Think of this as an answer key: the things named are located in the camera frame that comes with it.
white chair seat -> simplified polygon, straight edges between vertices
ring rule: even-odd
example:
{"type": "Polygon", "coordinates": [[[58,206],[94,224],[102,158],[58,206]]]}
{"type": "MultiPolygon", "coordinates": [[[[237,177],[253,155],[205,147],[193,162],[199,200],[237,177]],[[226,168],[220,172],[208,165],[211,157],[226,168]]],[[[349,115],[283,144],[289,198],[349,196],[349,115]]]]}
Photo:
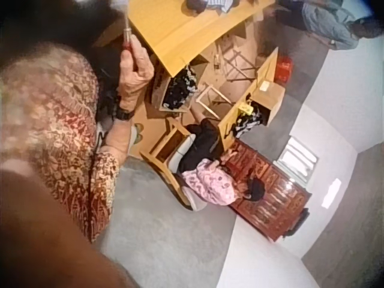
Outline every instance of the white chair seat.
{"type": "MultiPolygon", "coordinates": [[[[168,163],[168,169],[174,173],[177,174],[179,163],[182,159],[182,157],[187,153],[187,151],[191,148],[194,140],[196,139],[195,134],[189,135],[179,146],[177,151],[174,153],[174,155],[171,157],[168,163]]],[[[181,186],[181,190],[184,193],[184,195],[187,197],[187,199],[191,203],[191,207],[193,211],[200,211],[205,208],[207,205],[207,202],[205,202],[203,199],[197,195],[193,189],[188,187],[188,185],[182,180],[181,177],[177,177],[176,180],[179,182],[181,186]]]]}

white wall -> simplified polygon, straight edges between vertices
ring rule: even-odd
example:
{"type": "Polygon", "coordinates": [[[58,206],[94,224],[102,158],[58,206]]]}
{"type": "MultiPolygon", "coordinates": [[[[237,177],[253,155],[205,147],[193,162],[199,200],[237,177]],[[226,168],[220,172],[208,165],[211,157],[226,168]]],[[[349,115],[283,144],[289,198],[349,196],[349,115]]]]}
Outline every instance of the white wall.
{"type": "Polygon", "coordinates": [[[319,288],[298,258],[236,219],[217,288],[319,288]]]}
{"type": "Polygon", "coordinates": [[[341,202],[358,153],[333,126],[306,105],[302,106],[290,135],[319,158],[307,185],[307,191],[312,193],[307,203],[310,216],[294,236],[278,240],[301,258],[323,232],[341,202]],[[336,178],[342,183],[340,190],[329,209],[325,209],[323,199],[336,178]]]}
{"type": "MultiPolygon", "coordinates": [[[[357,0],[344,8],[370,14],[357,0]]],[[[306,101],[362,152],[383,141],[383,37],[361,39],[356,49],[329,51],[306,101]]]]}

black pants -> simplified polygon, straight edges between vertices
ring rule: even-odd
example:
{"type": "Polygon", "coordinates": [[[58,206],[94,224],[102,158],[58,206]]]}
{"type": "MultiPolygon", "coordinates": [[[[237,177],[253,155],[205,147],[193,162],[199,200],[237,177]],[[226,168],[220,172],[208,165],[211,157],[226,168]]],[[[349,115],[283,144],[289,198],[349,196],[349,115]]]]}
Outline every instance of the black pants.
{"type": "Polygon", "coordinates": [[[180,173],[196,169],[204,158],[213,160],[212,150],[219,141],[219,132],[208,119],[204,119],[200,125],[188,125],[186,128],[196,135],[196,139],[179,163],[180,173]]]}
{"type": "Polygon", "coordinates": [[[278,0],[277,3],[290,11],[277,10],[276,20],[281,24],[308,31],[302,16],[303,2],[292,0],[278,0]]]}

shoe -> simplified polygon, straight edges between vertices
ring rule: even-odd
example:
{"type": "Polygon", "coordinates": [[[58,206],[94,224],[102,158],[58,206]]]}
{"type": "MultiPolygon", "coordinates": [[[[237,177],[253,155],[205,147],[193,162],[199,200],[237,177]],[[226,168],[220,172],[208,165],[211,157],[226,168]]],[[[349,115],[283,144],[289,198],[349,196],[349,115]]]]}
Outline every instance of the shoe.
{"type": "Polygon", "coordinates": [[[140,134],[138,134],[138,135],[136,136],[136,139],[135,139],[135,141],[134,141],[134,144],[138,144],[141,140],[143,140],[143,136],[140,135],[140,134]]]}
{"type": "Polygon", "coordinates": [[[135,123],[134,126],[136,127],[136,131],[138,134],[140,134],[144,130],[144,125],[141,123],[135,123]]]}

light fixture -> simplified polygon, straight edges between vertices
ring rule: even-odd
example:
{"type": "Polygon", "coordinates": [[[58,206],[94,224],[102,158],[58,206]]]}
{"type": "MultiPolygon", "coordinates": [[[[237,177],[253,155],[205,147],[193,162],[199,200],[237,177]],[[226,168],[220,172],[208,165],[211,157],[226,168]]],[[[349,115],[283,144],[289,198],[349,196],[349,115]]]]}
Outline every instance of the light fixture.
{"type": "Polygon", "coordinates": [[[338,191],[340,190],[340,186],[341,181],[336,178],[335,181],[329,186],[328,192],[324,197],[322,207],[328,209],[331,206],[332,202],[335,200],[338,191]]]}

